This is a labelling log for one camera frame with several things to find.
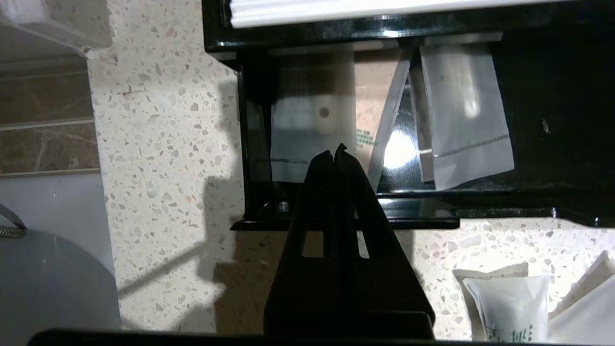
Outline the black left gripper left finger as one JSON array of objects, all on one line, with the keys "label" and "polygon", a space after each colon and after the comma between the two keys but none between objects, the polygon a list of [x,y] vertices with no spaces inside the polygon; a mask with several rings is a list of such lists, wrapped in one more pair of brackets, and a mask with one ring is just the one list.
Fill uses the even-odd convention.
[{"label": "black left gripper left finger", "polygon": [[[263,331],[267,336],[314,338],[340,330],[336,322],[343,303],[332,173],[329,150],[310,161],[264,307]],[[303,254],[312,228],[323,235],[321,258]]]}]

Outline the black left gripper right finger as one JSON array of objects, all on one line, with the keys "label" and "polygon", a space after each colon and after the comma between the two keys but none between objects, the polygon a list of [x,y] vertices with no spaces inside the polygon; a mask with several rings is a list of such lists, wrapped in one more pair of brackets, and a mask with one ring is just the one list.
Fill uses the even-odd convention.
[{"label": "black left gripper right finger", "polygon": [[433,338],[435,314],[358,160],[335,151],[341,293],[351,332]]}]

